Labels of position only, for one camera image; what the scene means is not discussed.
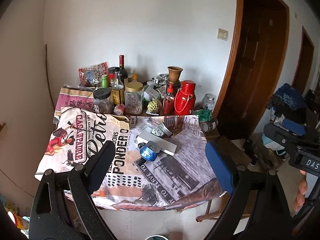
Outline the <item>right hand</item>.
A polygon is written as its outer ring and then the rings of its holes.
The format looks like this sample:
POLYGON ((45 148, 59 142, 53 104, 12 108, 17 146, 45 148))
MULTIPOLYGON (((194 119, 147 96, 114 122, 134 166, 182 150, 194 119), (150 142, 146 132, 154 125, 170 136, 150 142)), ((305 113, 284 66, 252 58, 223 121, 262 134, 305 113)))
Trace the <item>right hand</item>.
POLYGON ((308 184, 306 182, 306 172, 300 170, 300 173, 304 176, 304 178, 299 183, 297 196, 293 204, 293 209, 295 212, 297 212, 303 206, 305 202, 305 194, 308 190, 308 184))

